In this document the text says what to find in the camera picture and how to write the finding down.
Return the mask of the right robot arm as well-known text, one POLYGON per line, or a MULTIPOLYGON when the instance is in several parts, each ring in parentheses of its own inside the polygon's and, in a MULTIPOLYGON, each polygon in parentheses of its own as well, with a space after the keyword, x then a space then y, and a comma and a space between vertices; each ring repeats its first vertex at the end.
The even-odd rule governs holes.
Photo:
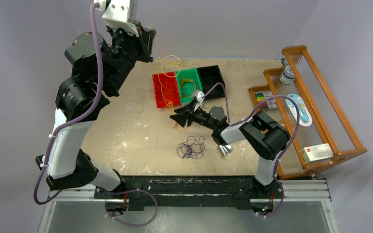
POLYGON ((228 117, 222 107, 214 106, 206 112, 192 101, 175 109, 170 119, 181 127, 197 123, 212 130, 211 136, 223 154, 228 152, 232 143, 247 141, 259 156, 253 191, 261 198, 272 192, 277 160, 292 142, 292 138, 288 130, 268 114, 258 111, 233 125, 228 123, 228 117))

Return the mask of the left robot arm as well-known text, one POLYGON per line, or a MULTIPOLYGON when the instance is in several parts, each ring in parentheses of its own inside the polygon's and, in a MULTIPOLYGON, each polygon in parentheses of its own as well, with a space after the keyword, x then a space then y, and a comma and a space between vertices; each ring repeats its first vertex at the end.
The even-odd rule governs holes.
POLYGON ((153 61, 156 31, 141 25, 136 25, 138 35, 130 35, 122 28, 107 30, 111 43, 99 33, 86 32, 65 50, 64 55, 72 65, 71 76, 57 91, 51 148, 35 160, 51 190, 92 184, 115 199, 125 194, 121 175, 96 164, 81 145, 101 109, 109 104, 109 98, 119 95, 136 62, 153 61))

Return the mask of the red plastic bin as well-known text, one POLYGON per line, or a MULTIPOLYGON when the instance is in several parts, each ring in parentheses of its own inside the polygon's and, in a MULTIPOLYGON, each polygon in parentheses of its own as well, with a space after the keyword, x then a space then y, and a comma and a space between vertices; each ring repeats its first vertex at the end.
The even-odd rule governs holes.
POLYGON ((157 108, 165 108, 181 104, 174 71, 153 74, 152 80, 157 108))

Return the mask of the green plastic bin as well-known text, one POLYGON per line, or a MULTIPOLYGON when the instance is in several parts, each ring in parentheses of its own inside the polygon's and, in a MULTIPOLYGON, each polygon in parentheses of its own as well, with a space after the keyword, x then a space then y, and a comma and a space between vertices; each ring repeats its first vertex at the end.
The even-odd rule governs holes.
POLYGON ((199 89, 203 91, 197 68, 176 71, 175 78, 178 84, 181 104, 191 102, 191 94, 195 90, 199 89))

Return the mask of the black plastic bin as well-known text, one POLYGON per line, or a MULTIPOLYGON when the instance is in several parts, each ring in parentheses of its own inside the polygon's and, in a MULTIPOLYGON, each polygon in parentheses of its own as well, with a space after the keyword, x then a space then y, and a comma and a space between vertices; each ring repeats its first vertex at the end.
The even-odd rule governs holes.
MULTIPOLYGON (((225 85, 218 65, 198 67, 197 72, 201 81, 203 92, 206 94, 216 83, 225 85)), ((221 86, 214 88, 204 100, 215 100, 224 98, 225 94, 221 86)))

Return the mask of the box of coloured markers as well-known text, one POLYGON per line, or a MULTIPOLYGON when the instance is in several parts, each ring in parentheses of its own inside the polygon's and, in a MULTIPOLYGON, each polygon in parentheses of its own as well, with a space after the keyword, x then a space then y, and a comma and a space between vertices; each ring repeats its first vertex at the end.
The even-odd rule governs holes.
MULTIPOLYGON (((264 101, 265 99, 267 99, 269 97, 272 97, 272 96, 273 96, 273 94, 272 94, 271 91, 255 92, 255 97, 256 97, 257 103, 260 103, 260 102, 264 101)), ((274 108, 277 108, 277 103, 276 103, 275 99, 266 101, 260 107, 261 110, 274 109, 274 108)))

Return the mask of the white round jar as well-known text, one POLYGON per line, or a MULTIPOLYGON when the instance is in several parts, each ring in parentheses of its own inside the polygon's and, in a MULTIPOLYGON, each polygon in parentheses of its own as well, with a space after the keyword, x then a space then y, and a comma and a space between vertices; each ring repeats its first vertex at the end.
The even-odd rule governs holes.
POLYGON ((285 68, 283 69, 281 75, 280 75, 280 81, 283 84, 289 85, 292 84, 295 80, 295 74, 293 73, 291 66, 286 65, 285 68))

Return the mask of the blue white blister pack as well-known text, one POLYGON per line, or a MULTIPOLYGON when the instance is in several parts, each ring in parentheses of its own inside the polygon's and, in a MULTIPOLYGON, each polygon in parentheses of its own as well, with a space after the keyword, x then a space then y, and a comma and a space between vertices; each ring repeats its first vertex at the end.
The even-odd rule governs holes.
POLYGON ((312 123, 313 123, 313 120, 312 120, 311 114, 309 113, 309 111, 308 111, 308 109, 305 105, 304 100, 297 94, 288 94, 287 97, 295 102, 295 104, 294 104, 293 102, 291 102, 288 99, 285 100, 286 104, 287 104, 287 107, 290 110, 290 112, 292 113, 295 120, 297 119, 297 112, 296 112, 296 107, 295 106, 297 106, 298 109, 299 109, 299 113, 300 113, 299 125, 303 126, 303 127, 311 126, 312 123))

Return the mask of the white label box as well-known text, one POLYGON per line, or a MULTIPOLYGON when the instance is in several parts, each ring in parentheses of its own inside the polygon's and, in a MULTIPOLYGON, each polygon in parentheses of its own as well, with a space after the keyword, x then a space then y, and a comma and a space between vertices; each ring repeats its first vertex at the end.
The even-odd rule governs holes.
POLYGON ((328 143, 319 144, 301 149, 301 155, 306 163, 326 160, 333 157, 333 151, 328 143))

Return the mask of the wooden shelf rack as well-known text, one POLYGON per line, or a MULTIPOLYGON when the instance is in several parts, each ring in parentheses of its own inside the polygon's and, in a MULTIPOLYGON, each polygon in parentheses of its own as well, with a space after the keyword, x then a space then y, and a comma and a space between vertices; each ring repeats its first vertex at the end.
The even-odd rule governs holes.
POLYGON ((279 77, 284 67, 266 69, 266 85, 249 88, 254 105, 257 92, 271 91, 273 95, 297 94, 305 102, 312 124, 301 126, 290 149, 278 165, 282 180, 319 174, 336 165, 367 152, 344 114, 336 97, 325 81, 305 45, 290 46, 282 54, 295 74, 292 84, 283 84, 279 77), (317 162, 307 162, 301 150, 307 146, 328 144, 333 157, 317 162))

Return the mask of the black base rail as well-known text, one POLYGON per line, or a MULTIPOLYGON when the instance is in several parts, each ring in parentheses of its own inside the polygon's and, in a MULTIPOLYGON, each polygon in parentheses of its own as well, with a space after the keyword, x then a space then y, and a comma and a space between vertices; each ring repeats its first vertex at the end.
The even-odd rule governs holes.
POLYGON ((129 211, 145 207, 233 207, 256 214, 270 213, 283 200, 279 182, 266 187, 254 176, 142 176, 126 175, 125 183, 108 193, 95 188, 94 198, 122 203, 129 211))

